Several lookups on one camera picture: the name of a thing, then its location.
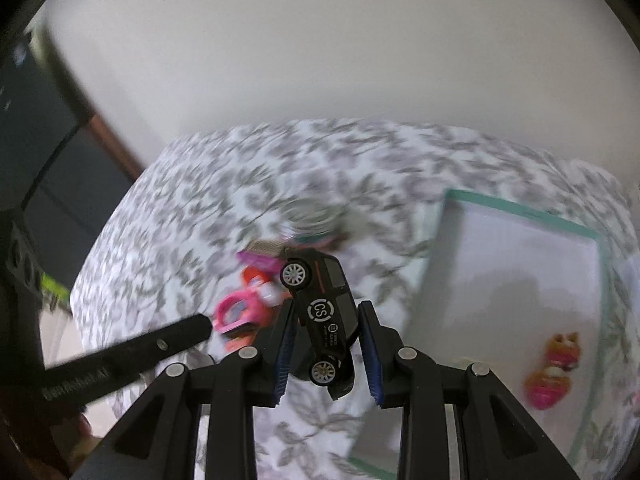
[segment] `white wheel rim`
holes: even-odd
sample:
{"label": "white wheel rim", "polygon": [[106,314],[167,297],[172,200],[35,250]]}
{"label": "white wheel rim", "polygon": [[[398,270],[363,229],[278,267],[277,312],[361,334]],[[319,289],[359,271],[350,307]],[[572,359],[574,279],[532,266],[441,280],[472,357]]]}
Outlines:
{"label": "white wheel rim", "polygon": [[282,271],[282,281],[289,286],[299,286],[305,281],[306,270],[300,264],[289,264]]}
{"label": "white wheel rim", "polygon": [[320,361],[311,368],[311,377],[316,383],[329,384],[335,377],[335,366],[329,361]]}

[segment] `toy car wheel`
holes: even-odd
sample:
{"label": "toy car wheel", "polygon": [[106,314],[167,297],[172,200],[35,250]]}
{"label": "toy car wheel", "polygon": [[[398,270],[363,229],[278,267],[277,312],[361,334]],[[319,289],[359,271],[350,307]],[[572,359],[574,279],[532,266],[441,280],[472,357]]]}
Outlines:
{"label": "toy car wheel", "polygon": [[310,279],[311,275],[306,264],[297,260],[288,262],[280,271],[282,284],[293,290],[306,287]]}
{"label": "toy car wheel", "polygon": [[318,386],[330,386],[335,383],[338,367],[334,359],[324,356],[314,360],[309,367],[309,378]]}

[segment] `beige floor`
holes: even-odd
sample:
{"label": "beige floor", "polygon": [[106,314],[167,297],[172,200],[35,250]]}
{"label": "beige floor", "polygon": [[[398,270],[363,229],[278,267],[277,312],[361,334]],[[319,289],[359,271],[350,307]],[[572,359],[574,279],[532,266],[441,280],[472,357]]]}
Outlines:
{"label": "beige floor", "polygon": [[[73,320],[63,312],[43,312],[40,318],[42,352],[47,367],[68,361],[83,354],[80,333]],[[95,436],[104,436],[115,424],[116,418],[105,400],[88,406],[86,418],[91,423]]]}

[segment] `black toy car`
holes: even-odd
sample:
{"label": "black toy car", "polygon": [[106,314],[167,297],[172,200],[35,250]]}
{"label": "black toy car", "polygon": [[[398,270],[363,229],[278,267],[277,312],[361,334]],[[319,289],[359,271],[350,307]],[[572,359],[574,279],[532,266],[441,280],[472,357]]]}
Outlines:
{"label": "black toy car", "polygon": [[280,280],[293,296],[314,357],[309,378],[332,397],[353,387],[351,345],[358,337],[358,311],[340,262],[315,249],[286,249]]}

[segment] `bed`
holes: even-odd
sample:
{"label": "bed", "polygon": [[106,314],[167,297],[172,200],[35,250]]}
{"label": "bed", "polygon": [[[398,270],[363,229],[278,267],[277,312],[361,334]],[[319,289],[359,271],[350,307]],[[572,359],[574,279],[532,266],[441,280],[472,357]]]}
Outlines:
{"label": "bed", "polygon": [[[610,260],[638,242],[620,183],[580,160],[479,132],[391,121],[304,120],[238,126],[177,139],[114,211],[74,285],[71,305],[87,350],[103,348],[195,312],[239,285],[235,253],[273,236],[277,208],[295,197],[344,204],[350,241],[337,252],[357,298],[374,301],[401,333],[418,289],[436,216],[450,188],[543,210],[597,231]],[[583,479],[613,478],[640,417],[640,343],[617,274],[602,344],[606,363],[572,464]],[[255,410],[261,479],[340,479],[359,471],[346,457],[370,408],[356,349],[354,391],[337,402],[290,378],[275,410]],[[190,367],[224,355],[217,335],[179,356]],[[110,398],[116,416],[165,364]],[[204,462],[204,436],[197,462]]]}

